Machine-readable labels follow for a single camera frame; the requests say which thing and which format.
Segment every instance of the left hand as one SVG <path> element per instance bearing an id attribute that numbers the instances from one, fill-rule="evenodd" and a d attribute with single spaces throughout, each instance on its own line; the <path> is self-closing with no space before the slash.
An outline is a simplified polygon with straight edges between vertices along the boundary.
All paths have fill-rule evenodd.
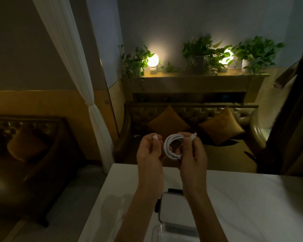
<path id="1" fill-rule="evenodd" d="M 151 133 L 142 138 L 137 151 L 139 178 L 137 190 L 145 192 L 145 195 L 151 196 L 155 202 L 164 190 L 163 144 L 161 135 Z"/>

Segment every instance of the white table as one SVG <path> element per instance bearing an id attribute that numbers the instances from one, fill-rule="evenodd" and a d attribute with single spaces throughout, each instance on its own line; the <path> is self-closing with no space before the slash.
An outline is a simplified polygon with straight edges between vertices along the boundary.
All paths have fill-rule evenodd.
<path id="1" fill-rule="evenodd" d="M 164 191 L 182 189 L 179 170 L 164 167 Z M 113 241 L 138 185 L 136 165 L 113 164 L 78 242 Z M 303 178 L 208 171 L 208 194 L 230 242 L 303 242 Z M 153 213 L 146 233 L 159 224 Z"/>

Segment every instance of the sofa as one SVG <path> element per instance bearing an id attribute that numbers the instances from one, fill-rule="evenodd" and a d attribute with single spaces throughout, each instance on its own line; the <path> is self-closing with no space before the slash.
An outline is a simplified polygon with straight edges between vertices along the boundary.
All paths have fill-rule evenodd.
<path id="1" fill-rule="evenodd" d="M 15 159 L 5 146 L 20 127 L 48 146 L 30 162 Z M 0 116 L 0 216 L 37 221 L 45 216 L 85 157 L 67 122 L 55 117 Z"/>
<path id="2" fill-rule="evenodd" d="M 209 170 L 258 172 L 259 155 L 266 146 L 266 139 L 259 128 L 257 105 L 126 103 L 123 128 L 114 149 L 116 162 L 137 163 L 136 153 L 141 138 L 154 132 L 147 123 L 159 116 L 168 105 L 171 105 L 174 111 L 191 126 L 187 131 L 196 132 L 202 140 L 208 156 Z M 226 106 L 230 107 L 235 119 L 245 132 L 216 146 L 209 135 L 200 128 L 199 123 L 219 114 Z M 177 164 L 177 161 L 168 158 L 163 163 L 168 167 L 176 167 Z"/>

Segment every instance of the white cable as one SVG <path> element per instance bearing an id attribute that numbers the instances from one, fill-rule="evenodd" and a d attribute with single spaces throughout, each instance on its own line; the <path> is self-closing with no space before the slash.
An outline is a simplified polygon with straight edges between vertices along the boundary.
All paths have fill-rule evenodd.
<path id="1" fill-rule="evenodd" d="M 190 136 L 190 139 L 191 141 L 194 140 L 194 138 L 196 137 L 196 133 L 192 134 Z M 164 153 L 165 155 L 170 158 L 171 160 L 180 160 L 181 159 L 181 154 L 175 154 L 173 153 L 172 151 L 170 151 L 170 144 L 175 141 L 175 140 L 180 140 L 182 141 L 182 139 L 184 138 L 184 136 L 182 134 L 172 134 L 172 135 L 169 135 L 165 142 L 164 142 L 164 146 L 163 146 L 163 149 L 164 149 Z"/>

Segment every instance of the clear plastic tray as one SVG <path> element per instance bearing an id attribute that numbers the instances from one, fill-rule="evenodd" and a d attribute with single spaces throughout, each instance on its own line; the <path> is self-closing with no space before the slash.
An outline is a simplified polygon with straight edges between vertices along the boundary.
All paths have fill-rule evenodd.
<path id="1" fill-rule="evenodd" d="M 200 242 L 197 230 L 178 225 L 161 224 L 153 229 L 152 242 Z"/>

